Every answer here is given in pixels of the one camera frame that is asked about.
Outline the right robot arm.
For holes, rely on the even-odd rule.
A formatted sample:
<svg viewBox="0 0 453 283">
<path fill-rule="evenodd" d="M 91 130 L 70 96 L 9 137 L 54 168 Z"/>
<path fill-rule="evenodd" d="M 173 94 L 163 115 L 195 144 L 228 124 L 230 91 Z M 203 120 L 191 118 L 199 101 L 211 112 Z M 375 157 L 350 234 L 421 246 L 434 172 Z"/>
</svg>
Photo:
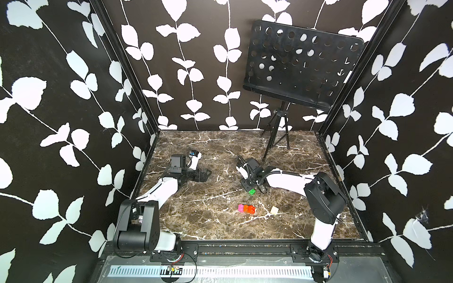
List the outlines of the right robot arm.
<svg viewBox="0 0 453 283">
<path fill-rule="evenodd" d="M 301 175 L 274 166 L 262 167 L 257 160 L 242 156 L 237 157 L 236 169 L 243 177 L 242 187 L 250 195 L 256 191 L 266 193 L 267 188 L 272 187 L 305 197 L 316 218 L 305 254 L 315 263 L 332 258 L 328 249 L 340 214 L 346 206 L 346 196 L 328 174 Z"/>
</svg>

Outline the red lego brick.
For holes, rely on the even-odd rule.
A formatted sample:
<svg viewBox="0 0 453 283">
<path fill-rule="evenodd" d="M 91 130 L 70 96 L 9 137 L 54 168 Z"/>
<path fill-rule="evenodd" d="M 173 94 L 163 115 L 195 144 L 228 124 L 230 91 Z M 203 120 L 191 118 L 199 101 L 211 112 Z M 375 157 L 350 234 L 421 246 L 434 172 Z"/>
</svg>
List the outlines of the red lego brick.
<svg viewBox="0 0 453 283">
<path fill-rule="evenodd" d="M 256 208 L 252 205 L 244 205 L 243 211 L 244 211 L 244 213 L 254 215 L 256 212 Z"/>
</svg>

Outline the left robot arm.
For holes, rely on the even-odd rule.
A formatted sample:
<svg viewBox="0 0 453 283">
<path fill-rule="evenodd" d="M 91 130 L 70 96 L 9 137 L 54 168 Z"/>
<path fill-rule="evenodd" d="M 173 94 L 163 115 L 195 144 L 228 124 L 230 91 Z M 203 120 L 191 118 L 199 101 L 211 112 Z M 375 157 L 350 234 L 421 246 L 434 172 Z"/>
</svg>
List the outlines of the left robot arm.
<svg viewBox="0 0 453 283">
<path fill-rule="evenodd" d="M 123 201 L 113 237 L 114 249 L 126 252 L 176 251 L 179 238 L 160 229 L 159 210 L 186 182 L 206 182 L 211 174 L 208 169 L 171 172 L 160 178 L 144 195 Z"/>
</svg>

